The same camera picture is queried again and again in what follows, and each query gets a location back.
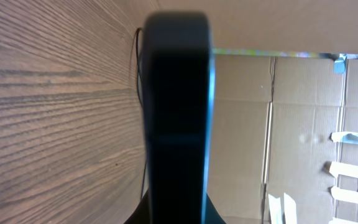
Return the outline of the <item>blue Samsung Galaxy smartphone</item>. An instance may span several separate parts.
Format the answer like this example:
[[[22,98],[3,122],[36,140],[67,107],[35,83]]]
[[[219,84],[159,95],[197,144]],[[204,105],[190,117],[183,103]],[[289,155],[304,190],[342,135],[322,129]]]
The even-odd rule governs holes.
[[[215,88],[206,15],[152,14],[142,53],[151,221],[204,223]]]

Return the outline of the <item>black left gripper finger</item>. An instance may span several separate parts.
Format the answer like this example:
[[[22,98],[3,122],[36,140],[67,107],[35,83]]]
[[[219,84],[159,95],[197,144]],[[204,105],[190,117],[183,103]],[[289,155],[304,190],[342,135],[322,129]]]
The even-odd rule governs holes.
[[[142,197],[137,208],[131,216],[124,222],[124,224],[149,224],[149,191],[147,190]],[[226,222],[221,218],[218,211],[215,209],[211,199],[207,196],[206,199],[206,223],[207,224],[225,224]]]

